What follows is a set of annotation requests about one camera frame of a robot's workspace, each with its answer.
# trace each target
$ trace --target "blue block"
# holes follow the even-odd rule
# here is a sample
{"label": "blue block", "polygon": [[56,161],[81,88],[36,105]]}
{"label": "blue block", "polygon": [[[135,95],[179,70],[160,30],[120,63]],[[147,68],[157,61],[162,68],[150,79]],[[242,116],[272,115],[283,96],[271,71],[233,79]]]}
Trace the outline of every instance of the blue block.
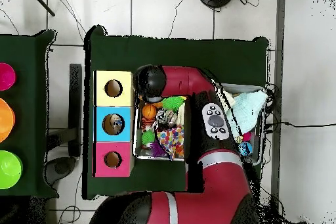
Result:
{"label": "blue block", "polygon": [[[131,141],[131,108],[130,107],[101,107],[96,110],[96,141],[97,142],[130,142]],[[125,122],[123,131],[118,135],[109,135],[102,128],[104,118],[109,114],[121,116]]]}

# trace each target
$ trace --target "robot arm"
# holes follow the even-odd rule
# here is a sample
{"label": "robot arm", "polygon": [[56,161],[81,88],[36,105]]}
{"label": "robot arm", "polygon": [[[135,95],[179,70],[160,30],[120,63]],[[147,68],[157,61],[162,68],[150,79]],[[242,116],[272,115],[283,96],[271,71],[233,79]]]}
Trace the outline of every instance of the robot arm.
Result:
{"label": "robot arm", "polygon": [[[190,97],[188,188],[186,192],[148,192],[136,198],[118,224],[259,224],[230,126],[205,74],[191,67],[145,66],[134,80],[148,102],[176,95]],[[198,170],[202,191],[193,187]]]}

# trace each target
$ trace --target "green spiky ball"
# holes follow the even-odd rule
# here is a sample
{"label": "green spiky ball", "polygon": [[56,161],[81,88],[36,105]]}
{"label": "green spiky ball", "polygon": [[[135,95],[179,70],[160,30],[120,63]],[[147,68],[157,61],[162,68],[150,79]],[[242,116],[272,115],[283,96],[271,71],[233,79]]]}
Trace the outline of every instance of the green spiky ball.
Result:
{"label": "green spiky ball", "polygon": [[145,145],[147,143],[151,143],[155,141],[154,132],[152,130],[147,130],[142,134],[142,144]]}
{"label": "green spiky ball", "polygon": [[184,99],[182,97],[167,97],[162,101],[162,105],[165,109],[171,109],[177,113],[183,102]]}

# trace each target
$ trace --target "dark green table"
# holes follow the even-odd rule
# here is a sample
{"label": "dark green table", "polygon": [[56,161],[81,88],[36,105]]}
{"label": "dark green table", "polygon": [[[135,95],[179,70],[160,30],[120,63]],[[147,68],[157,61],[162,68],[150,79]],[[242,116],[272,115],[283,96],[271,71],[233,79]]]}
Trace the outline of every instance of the dark green table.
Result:
{"label": "dark green table", "polygon": [[0,62],[16,71],[16,83],[0,97],[14,110],[16,119],[10,135],[0,150],[16,154],[23,163],[20,180],[10,189],[0,190],[0,196],[55,197],[43,178],[46,158],[46,52],[55,37],[52,30],[35,36],[0,35]]}
{"label": "dark green table", "polygon": [[253,41],[109,37],[102,26],[92,27],[85,36],[83,197],[185,188],[183,162],[135,160],[128,178],[92,176],[93,71],[135,72],[146,64],[195,66],[210,70],[221,83],[264,86],[267,48],[268,40],[264,37]]}

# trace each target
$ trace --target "pink bowl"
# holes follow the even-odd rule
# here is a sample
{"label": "pink bowl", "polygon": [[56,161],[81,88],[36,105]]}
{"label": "pink bowl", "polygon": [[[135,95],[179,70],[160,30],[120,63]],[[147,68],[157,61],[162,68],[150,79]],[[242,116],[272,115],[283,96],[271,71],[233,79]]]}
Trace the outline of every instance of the pink bowl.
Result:
{"label": "pink bowl", "polygon": [[0,62],[0,91],[5,91],[13,86],[16,79],[13,68],[4,62]]}

